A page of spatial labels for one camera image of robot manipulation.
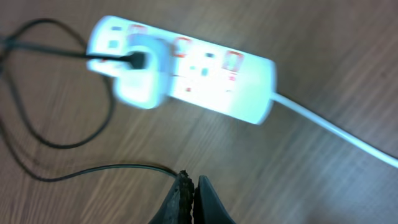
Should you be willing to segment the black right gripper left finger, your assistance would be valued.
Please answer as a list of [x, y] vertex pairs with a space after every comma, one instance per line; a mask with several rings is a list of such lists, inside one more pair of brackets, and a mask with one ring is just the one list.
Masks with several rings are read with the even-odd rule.
[[180, 171], [149, 224], [192, 224], [194, 191], [192, 179], [185, 170]]

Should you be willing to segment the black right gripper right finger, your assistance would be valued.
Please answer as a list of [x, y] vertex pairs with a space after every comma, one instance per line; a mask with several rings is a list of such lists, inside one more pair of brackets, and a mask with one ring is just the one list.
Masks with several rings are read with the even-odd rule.
[[199, 176], [193, 201], [194, 224], [235, 224], [213, 188], [209, 178]]

